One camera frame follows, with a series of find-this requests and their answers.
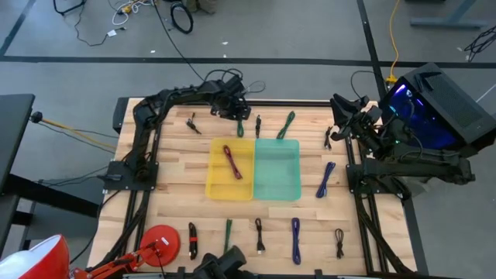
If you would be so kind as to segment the wooden stick with black knob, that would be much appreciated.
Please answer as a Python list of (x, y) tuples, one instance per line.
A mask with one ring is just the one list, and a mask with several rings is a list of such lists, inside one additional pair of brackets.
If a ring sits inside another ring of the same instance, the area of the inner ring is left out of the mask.
[(114, 150), (115, 146), (110, 143), (104, 143), (90, 136), (90, 134), (95, 134), (97, 136), (104, 136), (111, 139), (116, 139), (116, 136), (110, 136), (103, 133), (84, 130), (84, 129), (76, 129), (70, 126), (66, 126), (64, 124), (54, 122), (52, 120), (46, 119), (43, 116), (42, 112), (33, 112), (30, 116), (30, 121), (32, 123), (54, 129), (55, 132), (61, 132), (66, 136), (69, 136), (73, 139), (80, 140), (83, 143), (90, 144), (92, 146), (97, 146), (98, 148), (102, 148), (105, 150)]

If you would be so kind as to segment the green plastic tray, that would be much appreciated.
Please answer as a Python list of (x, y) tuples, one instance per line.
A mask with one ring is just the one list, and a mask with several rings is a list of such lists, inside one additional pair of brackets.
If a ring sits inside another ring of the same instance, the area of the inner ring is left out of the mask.
[(301, 197), (300, 146), (296, 139), (255, 141), (253, 197), (295, 201)]

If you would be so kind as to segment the black table corner panel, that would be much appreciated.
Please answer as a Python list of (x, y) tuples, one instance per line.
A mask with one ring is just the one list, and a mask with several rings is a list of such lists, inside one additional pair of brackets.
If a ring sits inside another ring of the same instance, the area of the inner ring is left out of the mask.
[(126, 115), (129, 98), (121, 97), (117, 99), (112, 116), (112, 128), (118, 134), (121, 133), (122, 124)]

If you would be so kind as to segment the black side desk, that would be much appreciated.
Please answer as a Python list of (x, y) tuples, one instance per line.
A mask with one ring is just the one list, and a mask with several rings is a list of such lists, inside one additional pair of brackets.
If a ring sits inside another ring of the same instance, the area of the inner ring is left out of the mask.
[(33, 94), (0, 95), (0, 256), (11, 226), (29, 226), (33, 214), (19, 211), (21, 198), (95, 218), (98, 205), (11, 173), (32, 107)]

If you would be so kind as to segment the black computer tower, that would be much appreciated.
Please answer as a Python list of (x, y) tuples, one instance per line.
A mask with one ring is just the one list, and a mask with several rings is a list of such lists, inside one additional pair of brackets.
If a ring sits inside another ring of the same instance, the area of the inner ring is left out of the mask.
[(471, 157), (496, 142), (496, 119), (434, 63), (401, 76), (379, 107), (385, 120), (397, 116), (426, 149)]

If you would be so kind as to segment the red lamp base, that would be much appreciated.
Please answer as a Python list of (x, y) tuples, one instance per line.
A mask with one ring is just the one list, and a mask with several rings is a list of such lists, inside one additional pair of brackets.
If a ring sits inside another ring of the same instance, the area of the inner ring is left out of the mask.
[(178, 255), (181, 240), (178, 231), (167, 225), (157, 225), (148, 229), (140, 242), (139, 248), (154, 243), (154, 252), (145, 256), (145, 263), (151, 267), (164, 267)]

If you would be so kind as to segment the red lamp shade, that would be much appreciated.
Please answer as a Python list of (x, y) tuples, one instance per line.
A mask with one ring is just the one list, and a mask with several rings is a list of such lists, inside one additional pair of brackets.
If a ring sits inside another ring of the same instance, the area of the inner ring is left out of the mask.
[(0, 261), (0, 279), (69, 279), (69, 249), (61, 234)]

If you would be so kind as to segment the grey desk foot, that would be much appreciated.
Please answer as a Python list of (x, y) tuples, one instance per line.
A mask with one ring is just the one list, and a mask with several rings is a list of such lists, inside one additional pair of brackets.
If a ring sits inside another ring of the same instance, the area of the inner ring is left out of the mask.
[(454, 28), (454, 29), (481, 29), (488, 22), (484, 20), (463, 19), (465, 13), (471, 8), (476, 0), (463, 0), (460, 5), (445, 17), (414, 17), (410, 19), (411, 26)]

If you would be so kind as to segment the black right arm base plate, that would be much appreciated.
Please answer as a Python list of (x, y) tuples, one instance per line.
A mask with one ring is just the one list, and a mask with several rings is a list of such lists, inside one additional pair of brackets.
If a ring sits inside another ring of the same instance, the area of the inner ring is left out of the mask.
[(402, 199), (411, 197), (405, 182), (381, 162), (372, 160), (346, 166), (350, 192), (359, 195), (391, 194)]

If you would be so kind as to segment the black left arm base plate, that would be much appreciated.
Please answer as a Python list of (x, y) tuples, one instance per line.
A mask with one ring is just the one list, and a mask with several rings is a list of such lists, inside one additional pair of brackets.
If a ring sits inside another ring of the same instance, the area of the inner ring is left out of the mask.
[(132, 169), (127, 162), (111, 161), (107, 173), (101, 177), (105, 190), (149, 191), (157, 184), (159, 164), (147, 162), (144, 168)]

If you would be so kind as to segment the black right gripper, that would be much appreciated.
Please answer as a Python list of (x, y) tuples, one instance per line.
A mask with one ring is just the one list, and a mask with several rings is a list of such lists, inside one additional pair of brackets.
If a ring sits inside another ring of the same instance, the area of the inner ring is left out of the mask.
[[(374, 124), (382, 115), (382, 110), (373, 105), (368, 111), (363, 112), (359, 100), (350, 101), (341, 95), (334, 94), (330, 99), (332, 114), (335, 124), (346, 124), (350, 119), (353, 138), (368, 151), (379, 151), (383, 148)], [(350, 135), (350, 130), (333, 132), (332, 140), (343, 140)]]

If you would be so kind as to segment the yellow plastic tray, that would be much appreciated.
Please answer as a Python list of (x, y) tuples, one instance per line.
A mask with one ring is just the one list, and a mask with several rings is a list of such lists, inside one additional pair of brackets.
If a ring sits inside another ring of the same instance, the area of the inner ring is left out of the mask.
[(214, 138), (210, 144), (205, 194), (216, 200), (253, 198), (255, 141)]

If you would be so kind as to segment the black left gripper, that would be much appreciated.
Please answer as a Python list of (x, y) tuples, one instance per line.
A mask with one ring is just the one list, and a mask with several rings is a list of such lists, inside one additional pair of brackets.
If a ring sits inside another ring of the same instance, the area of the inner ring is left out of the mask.
[(229, 91), (220, 89), (212, 92), (211, 115), (224, 116), (224, 111), (238, 111), (237, 119), (248, 119), (251, 107), (248, 105), (245, 88)]

